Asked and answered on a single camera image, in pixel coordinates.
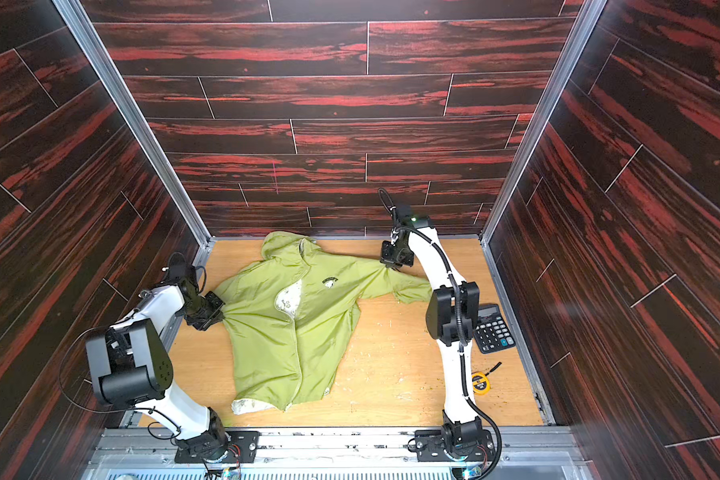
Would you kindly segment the green zip jacket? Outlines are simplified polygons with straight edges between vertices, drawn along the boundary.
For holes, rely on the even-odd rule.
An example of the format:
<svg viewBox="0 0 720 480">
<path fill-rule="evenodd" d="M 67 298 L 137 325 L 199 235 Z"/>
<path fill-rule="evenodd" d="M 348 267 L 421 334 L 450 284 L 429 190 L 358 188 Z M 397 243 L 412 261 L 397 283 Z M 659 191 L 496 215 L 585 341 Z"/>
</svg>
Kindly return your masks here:
<svg viewBox="0 0 720 480">
<path fill-rule="evenodd" d="M 233 348 L 237 415 L 328 395 L 361 316 L 359 300 L 391 294 L 410 304 L 432 293 L 423 278 L 328 253 L 295 233 L 268 234 L 261 256 L 215 291 Z"/>
</svg>

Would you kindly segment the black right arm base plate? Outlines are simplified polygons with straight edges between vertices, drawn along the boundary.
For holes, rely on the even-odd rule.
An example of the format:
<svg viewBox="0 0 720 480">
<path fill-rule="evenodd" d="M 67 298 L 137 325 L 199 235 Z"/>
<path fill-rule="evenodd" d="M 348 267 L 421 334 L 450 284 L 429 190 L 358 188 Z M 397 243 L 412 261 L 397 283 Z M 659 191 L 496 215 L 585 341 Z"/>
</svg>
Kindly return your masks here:
<svg viewBox="0 0 720 480">
<path fill-rule="evenodd" d="M 447 436 L 441 428 L 416 430 L 407 443 L 418 462 L 483 462 L 495 455 L 494 443 L 487 430 L 468 433 L 465 438 Z"/>
</svg>

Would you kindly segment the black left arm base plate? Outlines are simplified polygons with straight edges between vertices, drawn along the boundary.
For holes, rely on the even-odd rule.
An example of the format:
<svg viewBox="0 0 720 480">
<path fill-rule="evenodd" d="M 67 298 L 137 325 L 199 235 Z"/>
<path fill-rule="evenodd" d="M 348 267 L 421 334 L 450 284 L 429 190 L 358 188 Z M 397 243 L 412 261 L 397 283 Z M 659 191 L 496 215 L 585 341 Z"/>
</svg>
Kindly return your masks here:
<svg viewBox="0 0 720 480">
<path fill-rule="evenodd" d="M 255 461 L 260 432 L 255 430 L 231 430 L 219 439 L 202 436 L 177 442 L 174 462 L 177 464 L 250 464 Z"/>
</svg>

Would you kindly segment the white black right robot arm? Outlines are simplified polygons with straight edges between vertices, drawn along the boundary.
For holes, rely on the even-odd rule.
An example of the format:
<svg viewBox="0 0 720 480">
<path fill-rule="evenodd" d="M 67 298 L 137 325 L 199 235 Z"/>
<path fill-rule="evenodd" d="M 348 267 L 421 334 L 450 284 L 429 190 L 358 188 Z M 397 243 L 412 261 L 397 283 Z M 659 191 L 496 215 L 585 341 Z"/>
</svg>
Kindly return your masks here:
<svg viewBox="0 0 720 480">
<path fill-rule="evenodd" d="M 474 400 L 471 351 L 478 325 L 479 287 L 458 273 L 436 228 L 429 218 L 419 215 L 396 223 L 381 249 L 381 262 L 388 267 L 411 266 L 414 261 L 421 264 L 432 287 L 426 326 L 443 366 L 443 453 L 464 461 L 480 451 L 481 473 L 486 475 L 498 465 L 502 440 L 496 422 Z"/>
</svg>

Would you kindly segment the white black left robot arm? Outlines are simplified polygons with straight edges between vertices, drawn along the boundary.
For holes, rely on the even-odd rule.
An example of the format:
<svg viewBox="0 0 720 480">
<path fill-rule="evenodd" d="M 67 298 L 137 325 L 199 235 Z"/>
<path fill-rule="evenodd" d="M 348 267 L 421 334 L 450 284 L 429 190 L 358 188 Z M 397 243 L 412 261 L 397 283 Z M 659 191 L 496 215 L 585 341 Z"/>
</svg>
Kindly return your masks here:
<svg viewBox="0 0 720 480">
<path fill-rule="evenodd" d="M 145 292 L 120 321 L 86 341 L 99 402 L 142 411 L 169 429 L 179 449 L 212 461 L 225 455 L 228 435 L 218 414 L 192 400 L 175 382 L 161 333 L 179 317 L 209 326 L 220 319 L 220 307 L 218 298 L 204 297 L 191 280 L 162 282 Z"/>
</svg>

